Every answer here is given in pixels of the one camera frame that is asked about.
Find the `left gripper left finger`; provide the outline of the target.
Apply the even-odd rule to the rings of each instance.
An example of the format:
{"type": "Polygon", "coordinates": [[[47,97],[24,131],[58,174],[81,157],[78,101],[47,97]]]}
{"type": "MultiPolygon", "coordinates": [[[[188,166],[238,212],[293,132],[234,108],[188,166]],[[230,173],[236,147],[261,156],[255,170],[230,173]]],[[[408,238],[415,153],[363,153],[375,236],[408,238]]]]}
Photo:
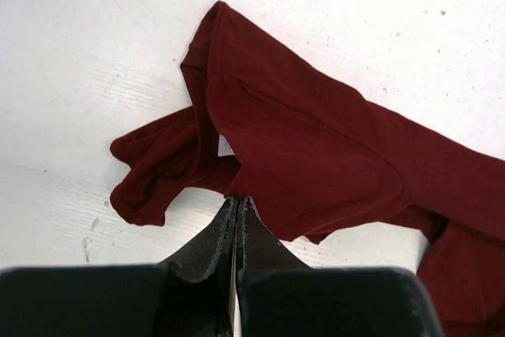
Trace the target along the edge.
{"type": "Polygon", "coordinates": [[[238,199],[157,264],[1,272],[3,336],[231,336],[238,199]]]}

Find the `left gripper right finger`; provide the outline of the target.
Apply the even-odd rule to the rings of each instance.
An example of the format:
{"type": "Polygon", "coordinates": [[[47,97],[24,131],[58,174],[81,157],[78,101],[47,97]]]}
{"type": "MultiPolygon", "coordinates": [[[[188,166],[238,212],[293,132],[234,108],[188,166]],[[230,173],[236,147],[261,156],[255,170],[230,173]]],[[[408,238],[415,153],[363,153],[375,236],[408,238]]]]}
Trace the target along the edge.
{"type": "Polygon", "coordinates": [[[403,268],[310,268],[238,208],[237,294],[243,336],[441,336],[420,280],[403,268]]]}

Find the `dark red t shirt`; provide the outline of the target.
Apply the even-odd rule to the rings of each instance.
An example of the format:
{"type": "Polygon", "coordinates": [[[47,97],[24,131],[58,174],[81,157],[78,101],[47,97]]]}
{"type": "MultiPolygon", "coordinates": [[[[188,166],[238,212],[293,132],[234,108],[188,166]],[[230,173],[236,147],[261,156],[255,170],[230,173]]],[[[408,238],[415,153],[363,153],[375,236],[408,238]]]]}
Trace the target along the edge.
{"type": "Polygon", "coordinates": [[[504,163],[321,73],[216,2],[181,62],[191,105],[114,140],[110,195],[162,226],[187,187],[251,197],[279,239],[390,223],[429,241],[417,274],[448,336],[504,333],[504,163]]]}

